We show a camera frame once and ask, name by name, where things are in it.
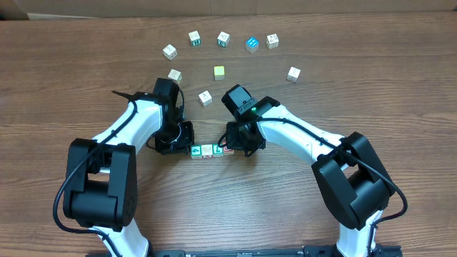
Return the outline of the green numeral four block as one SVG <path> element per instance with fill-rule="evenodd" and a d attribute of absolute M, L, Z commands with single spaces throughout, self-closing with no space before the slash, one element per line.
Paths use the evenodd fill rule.
<path fill-rule="evenodd" d="M 192 159 L 202 158 L 201 146 L 200 145 L 191 146 L 190 154 L 191 154 Z"/>

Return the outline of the red letter E block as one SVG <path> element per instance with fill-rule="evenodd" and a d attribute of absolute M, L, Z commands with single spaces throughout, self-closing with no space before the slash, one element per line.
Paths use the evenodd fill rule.
<path fill-rule="evenodd" d="M 224 154 L 225 154 L 225 155 L 234 154 L 234 150 L 233 150 L 233 149 L 229 149 L 229 148 L 227 148 L 227 147 L 224 147 L 223 150 L 224 150 Z"/>

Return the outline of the wooden block red side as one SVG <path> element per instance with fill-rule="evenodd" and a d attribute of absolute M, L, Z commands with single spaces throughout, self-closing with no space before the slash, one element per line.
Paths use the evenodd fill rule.
<path fill-rule="evenodd" d="M 203 158 L 212 158 L 213 153 L 213 145 L 212 144 L 204 144 L 201 146 L 201 155 Z"/>

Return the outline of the green letter L block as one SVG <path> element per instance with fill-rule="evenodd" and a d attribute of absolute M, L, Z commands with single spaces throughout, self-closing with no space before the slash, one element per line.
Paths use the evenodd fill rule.
<path fill-rule="evenodd" d="M 217 144 L 212 145 L 213 157 L 223 157 L 224 156 L 224 149 L 219 147 Z"/>

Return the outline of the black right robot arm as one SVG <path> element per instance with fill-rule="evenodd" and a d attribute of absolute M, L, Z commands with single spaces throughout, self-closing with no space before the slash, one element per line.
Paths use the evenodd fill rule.
<path fill-rule="evenodd" d="M 219 143 L 251 156 L 274 143 L 311 165 L 327 209 L 340 223 L 332 246 L 304 246 L 303 256 L 401 256 L 399 246 L 375 243 L 377 223 L 396 192 L 368 139 L 323 131 L 294 116 L 279 101 L 260 101 L 235 85 L 221 99 L 235 120 L 226 125 Z"/>

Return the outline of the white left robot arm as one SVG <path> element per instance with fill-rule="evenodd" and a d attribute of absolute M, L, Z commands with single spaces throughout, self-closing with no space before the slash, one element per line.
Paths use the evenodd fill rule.
<path fill-rule="evenodd" d="M 184 98 L 171 79 L 156 80 L 151 93 L 123 93 L 126 111 L 103 133 L 75 139 L 69 146 L 66 178 L 53 203 L 53 218 L 63 231 L 95 234 L 108 256 L 152 256 L 153 246 L 137 226 L 136 156 L 152 149 L 167 155 L 188 154 L 194 128 L 185 119 Z"/>

